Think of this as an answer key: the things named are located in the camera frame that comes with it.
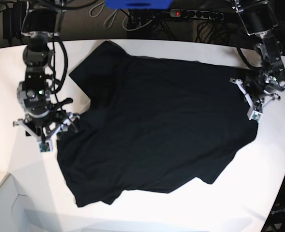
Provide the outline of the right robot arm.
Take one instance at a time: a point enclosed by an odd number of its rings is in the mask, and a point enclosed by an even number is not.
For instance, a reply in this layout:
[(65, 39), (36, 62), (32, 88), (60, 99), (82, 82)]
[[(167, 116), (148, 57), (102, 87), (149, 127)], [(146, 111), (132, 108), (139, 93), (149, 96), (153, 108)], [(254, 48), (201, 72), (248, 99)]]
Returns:
[[(17, 101), (25, 117), (13, 122), (21, 126), (26, 136), (36, 139), (39, 152), (53, 150), (52, 138), (60, 137), (72, 125), (79, 115), (66, 112), (64, 105), (73, 103), (73, 99), (56, 100), (68, 71), (68, 55), (60, 38), (60, 24), (66, 11), (66, 0), (28, 0), (21, 33), (29, 41), (23, 51), (26, 65), (25, 79), (17, 87)], [(56, 77), (56, 52), (49, 48), (48, 42), (59, 43), (63, 52), (64, 67), (61, 79)]]

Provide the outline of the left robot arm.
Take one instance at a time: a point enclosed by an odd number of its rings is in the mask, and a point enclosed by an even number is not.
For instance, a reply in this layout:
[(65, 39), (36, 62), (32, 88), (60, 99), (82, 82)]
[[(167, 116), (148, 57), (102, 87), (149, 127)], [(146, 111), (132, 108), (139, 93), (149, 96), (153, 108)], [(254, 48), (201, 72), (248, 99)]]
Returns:
[(255, 44), (255, 51), (260, 55), (261, 66), (251, 65), (241, 51), (239, 45), (237, 52), (244, 64), (254, 74), (244, 79), (230, 79), (242, 92), (249, 104), (247, 113), (249, 120), (260, 122), (263, 109), (267, 106), (265, 98), (270, 101), (280, 100), (278, 92), (285, 91), (285, 67), (281, 59), (282, 47), (273, 34), (278, 25), (273, 9), (267, 0), (236, 0), (233, 9), (238, 14), (242, 28), (248, 36), (259, 39)]

